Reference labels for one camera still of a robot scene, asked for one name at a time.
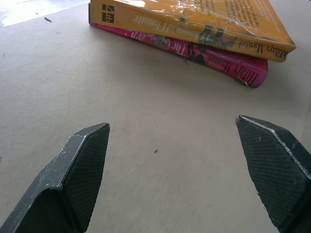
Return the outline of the pink hardcover book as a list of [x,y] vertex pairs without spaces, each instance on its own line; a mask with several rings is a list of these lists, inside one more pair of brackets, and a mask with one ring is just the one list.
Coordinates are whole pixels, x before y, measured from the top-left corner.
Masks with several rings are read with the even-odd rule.
[[261,86],[268,76],[268,61],[196,43],[106,26],[91,21],[91,4],[88,4],[90,26],[129,37],[145,44],[183,56],[207,67],[226,73],[252,88]]

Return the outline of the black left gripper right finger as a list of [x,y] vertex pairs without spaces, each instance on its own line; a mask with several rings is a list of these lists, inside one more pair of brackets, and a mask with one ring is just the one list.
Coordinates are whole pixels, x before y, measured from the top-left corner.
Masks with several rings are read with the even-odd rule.
[[279,233],[311,233],[311,153],[287,129],[236,118],[250,178]]

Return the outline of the yellow hardcover book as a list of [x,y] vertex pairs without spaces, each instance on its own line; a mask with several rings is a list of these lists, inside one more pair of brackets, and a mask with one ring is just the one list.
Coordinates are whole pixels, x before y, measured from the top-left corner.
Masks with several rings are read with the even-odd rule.
[[284,62],[296,46],[269,0],[90,0],[91,21]]

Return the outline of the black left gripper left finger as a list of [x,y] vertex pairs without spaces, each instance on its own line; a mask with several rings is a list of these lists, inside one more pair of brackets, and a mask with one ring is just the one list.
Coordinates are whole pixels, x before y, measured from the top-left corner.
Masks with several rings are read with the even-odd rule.
[[0,233],[85,233],[101,186],[110,125],[73,134],[35,177]]

